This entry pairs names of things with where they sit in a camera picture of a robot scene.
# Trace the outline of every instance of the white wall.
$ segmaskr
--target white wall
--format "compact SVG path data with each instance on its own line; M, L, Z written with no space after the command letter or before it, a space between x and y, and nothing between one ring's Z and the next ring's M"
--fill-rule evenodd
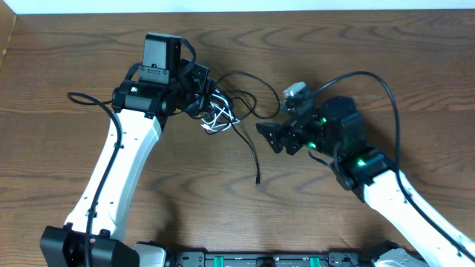
M475 8L475 0L4 0L17 14Z

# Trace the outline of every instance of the circuit board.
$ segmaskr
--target circuit board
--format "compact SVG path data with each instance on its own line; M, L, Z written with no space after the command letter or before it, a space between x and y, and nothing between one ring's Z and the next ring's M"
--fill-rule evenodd
M177 252L176 267L358 267L360 254L206 254Z

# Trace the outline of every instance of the wood grain surface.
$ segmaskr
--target wood grain surface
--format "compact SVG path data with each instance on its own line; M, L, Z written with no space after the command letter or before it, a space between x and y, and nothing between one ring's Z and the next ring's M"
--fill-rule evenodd
M142 60L147 32L186 37L213 77L243 70L278 92L299 81L317 88L354 70L377 73L401 112L402 170L475 238L475 11L20 16L0 73L0 266L45 264L42 232L72 211L109 123L99 108L75 105L66 93L110 99ZM271 92L248 78L223 87L254 93L258 113L275 108ZM371 141L392 155L393 114L380 86L356 77L322 97L336 95L353 96ZM257 121L239 126L258 153L259 187L251 152L233 131L207 136L187 115L171 118L137 185L125 242L317 251L389 239L411 248L307 151L274 154Z

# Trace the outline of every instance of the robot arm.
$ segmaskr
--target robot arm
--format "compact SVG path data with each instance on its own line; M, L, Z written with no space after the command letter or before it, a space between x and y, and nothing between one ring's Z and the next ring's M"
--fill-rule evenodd
M345 190L351 190L362 202L386 217L430 266L475 266L406 200L393 171L394 162L378 148L367 144L363 119L352 99L339 96L318 107L312 91L303 82L294 84L284 94L283 110L291 118L282 125L256 125L275 153L280 153L285 147L286 152L293 155L307 146L332 156L332 164L317 160L331 167ZM405 191L422 212L449 237L474 254L473 241L432 208L414 190L405 175L401 171L399 173ZM396 266L403 262L393 258L381 260L376 265Z
M162 128L156 117L153 119L145 118L144 113L139 111L123 110L117 113L116 117L122 128L122 147L117 154L96 205L91 233L99 235L100 231L108 231L110 238L123 241L128 209L137 181L150 150L160 138ZM88 186L74 210L66 219L65 225L71 224L73 231L86 232L91 201L105 167L111 158L116 139L116 128L111 122L108 138Z
M191 51L192 60L181 59L181 44ZM135 82L132 77L138 70L139 79ZM114 90L114 114L110 116L117 119L120 132L111 120L96 168L64 227L48 226L43 233L40 247L49 266L138 266L138 262L141 266L163 266L163 248L137 244L132 249L122 243L128 210L143 165L167 118L177 108L192 117L209 112L207 98L214 90L215 80L208 74L207 67L196 63L196 53L186 39L156 33L146 36L143 63L133 65ZM71 98L78 95L72 93L68 97L81 104ZM113 158L117 134L122 141ZM101 190L99 184L109 162L113 164ZM99 198L94 207L97 192Z
M474 242L461 231L451 225L407 181L406 176L399 172L402 184L412 195L416 204L442 227L446 233L458 240L470 252L475 253ZM396 175L393 171L385 171L373 178L373 184L364 186L364 201L374 210L388 219L414 248L424 257L429 266L475 266L463 254L460 254L436 229L407 202L399 190Z

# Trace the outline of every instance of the white cable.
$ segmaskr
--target white cable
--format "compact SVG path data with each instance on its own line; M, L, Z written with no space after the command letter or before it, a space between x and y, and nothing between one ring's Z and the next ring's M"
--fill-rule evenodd
M227 120L232 121L233 124L237 124L240 122L239 119L236 119L232 111L229 109L229 102L227 99L225 99L222 96L219 96L216 93L212 94L212 97L219 99L221 102L224 103L224 107L220 107L219 104L210 101L210 107L215 111L219 110L220 112L216 114L215 112L213 113L213 120L207 121L205 118L202 118L201 120L204 122L201 126L205 128L205 130L212 131L212 132L218 132L218 131L226 131L231 127L230 123L221 123L218 122L219 118L224 116L227 117Z

